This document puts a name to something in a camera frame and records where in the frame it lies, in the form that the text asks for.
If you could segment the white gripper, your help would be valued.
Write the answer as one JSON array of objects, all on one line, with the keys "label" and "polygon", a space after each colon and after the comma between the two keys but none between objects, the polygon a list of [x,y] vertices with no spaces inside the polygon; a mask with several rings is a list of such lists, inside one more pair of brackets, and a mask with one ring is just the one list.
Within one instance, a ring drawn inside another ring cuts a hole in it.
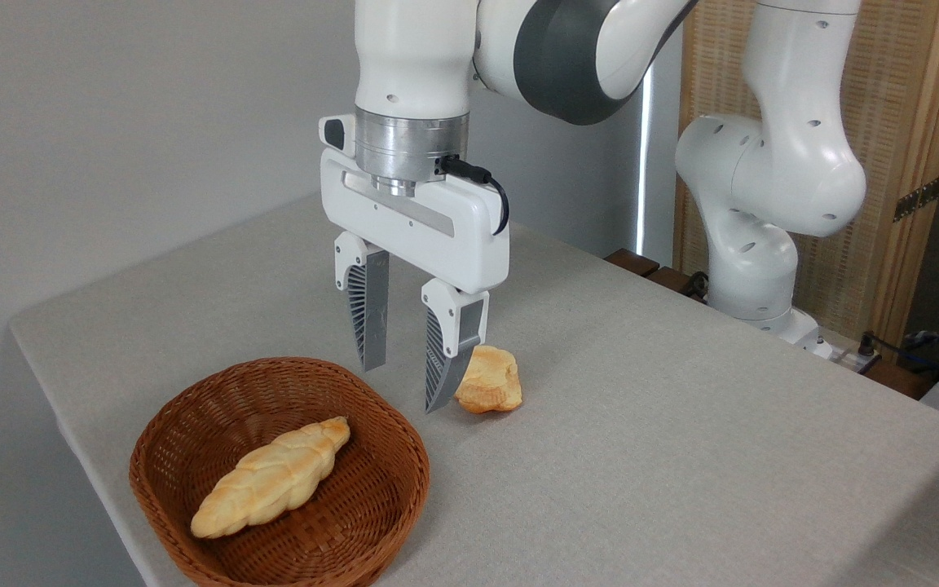
[{"label": "white gripper", "polygon": [[436,277],[427,307],[425,412],[443,408],[486,341],[489,289],[509,274],[500,194],[465,170],[469,118],[324,117],[318,136],[335,284],[344,291],[360,363],[386,363],[390,254]]}]

